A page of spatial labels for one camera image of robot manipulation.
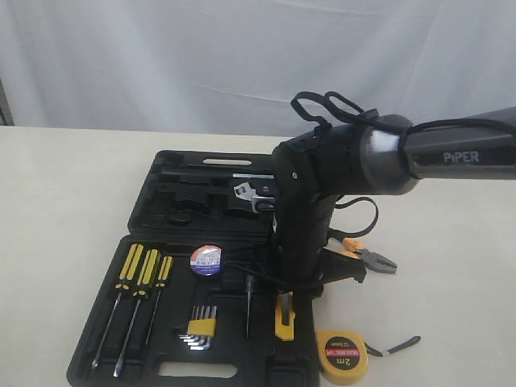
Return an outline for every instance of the tool case lid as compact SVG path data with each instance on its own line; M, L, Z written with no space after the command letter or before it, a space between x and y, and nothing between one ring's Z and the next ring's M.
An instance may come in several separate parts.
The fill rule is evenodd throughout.
M129 218L129 232L263 238L273 212L254 212L235 187L274 185L272 174L270 155L160 151Z

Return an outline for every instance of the white table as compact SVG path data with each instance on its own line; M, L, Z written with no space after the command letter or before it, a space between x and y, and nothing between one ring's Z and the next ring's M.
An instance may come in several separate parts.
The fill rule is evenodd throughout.
M66 368L140 186L161 149L270 152L279 138L0 128L0 385L68 385ZM360 331L387 349L362 386L516 385L516 182L423 181L377 198L364 242L395 260L326 287L318 329ZM335 213L357 230L360 204ZM329 385L322 380L322 385Z

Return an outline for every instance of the tool case compartment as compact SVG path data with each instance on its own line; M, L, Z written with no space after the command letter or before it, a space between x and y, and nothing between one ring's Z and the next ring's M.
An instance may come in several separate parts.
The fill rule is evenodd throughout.
M207 164L205 160L231 164ZM241 160L246 165L234 164ZM273 212L254 212L249 201L235 196L234 187L256 180L263 183L264 178L259 177L263 175L272 175L268 155L175 151L156 154L129 219L130 234L116 249L70 362L70 385L319 385L310 293L294 294L295 340L284 342L274 331L277 290L258 281L252 299L250 337L245 337L244 274L234 264L265 260L266 249L260 247L266 244ZM268 177L265 180L273 184ZM145 339L156 289L141 302L123 372L116 378L114 366L135 308L130 294L118 304L95 370L91 362L118 295L114 285L134 243L157 249L162 256L172 256L173 266L169 283L160 295L148 344ZM222 269L213 276L201 276L190 268L192 253L203 245L222 249ZM213 343L205 351L189 350L179 337L187 332L194 306L217 306ZM236 374L229 378L161 376L160 367L166 362L231 364Z

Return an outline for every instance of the tape measure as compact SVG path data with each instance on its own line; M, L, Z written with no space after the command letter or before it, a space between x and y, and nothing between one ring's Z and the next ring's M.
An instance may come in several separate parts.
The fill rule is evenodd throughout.
M322 375L334 385L352 385L368 369L364 339L353 331L318 331L317 349Z

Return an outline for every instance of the white curtain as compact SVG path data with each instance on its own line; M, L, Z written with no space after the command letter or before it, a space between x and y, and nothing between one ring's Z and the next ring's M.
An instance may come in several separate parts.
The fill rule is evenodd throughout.
M0 78L25 126L296 135L301 90L421 122L516 105L515 19L514 0L0 0Z

